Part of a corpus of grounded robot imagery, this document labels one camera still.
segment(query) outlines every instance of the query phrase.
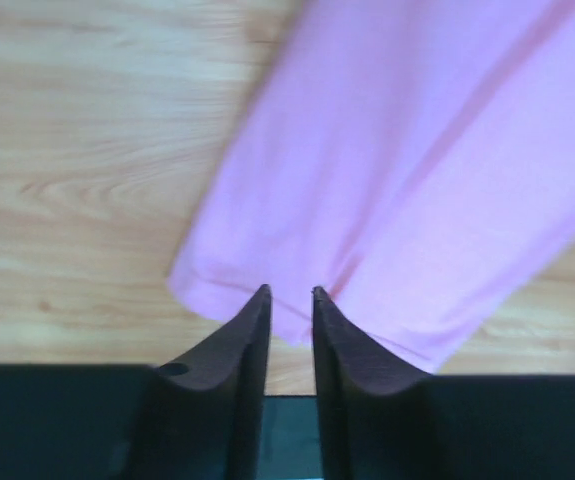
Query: wood grain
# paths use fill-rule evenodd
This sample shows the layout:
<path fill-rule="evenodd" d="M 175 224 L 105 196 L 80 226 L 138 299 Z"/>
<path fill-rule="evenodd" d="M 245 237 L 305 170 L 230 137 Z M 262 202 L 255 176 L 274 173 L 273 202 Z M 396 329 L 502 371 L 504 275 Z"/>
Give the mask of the wood grain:
<path fill-rule="evenodd" d="M 302 0 L 0 0 L 0 362 L 162 363 L 164 279 Z M 574 371 L 575 246 L 445 371 Z M 313 392 L 274 340 L 268 392 Z"/>

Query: pink cloth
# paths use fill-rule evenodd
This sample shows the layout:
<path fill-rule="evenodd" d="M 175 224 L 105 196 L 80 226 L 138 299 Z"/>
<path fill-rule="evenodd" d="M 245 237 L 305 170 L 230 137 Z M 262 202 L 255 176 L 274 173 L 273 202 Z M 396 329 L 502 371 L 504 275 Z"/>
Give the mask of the pink cloth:
<path fill-rule="evenodd" d="M 311 289 L 435 371 L 575 238 L 575 0 L 317 0 L 225 157 L 169 285 L 274 333 Z"/>

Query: pink garment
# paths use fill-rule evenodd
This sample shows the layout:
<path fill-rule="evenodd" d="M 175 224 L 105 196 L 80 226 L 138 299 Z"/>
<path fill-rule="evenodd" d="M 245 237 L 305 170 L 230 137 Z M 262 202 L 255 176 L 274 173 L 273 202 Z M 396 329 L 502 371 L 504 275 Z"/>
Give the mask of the pink garment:
<path fill-rule="evenodd" d="M 311 289 L 435 371 L 575 238 L 575 0 L 316 0 L 233 142 L 169 280 L 274 333 Z"/>

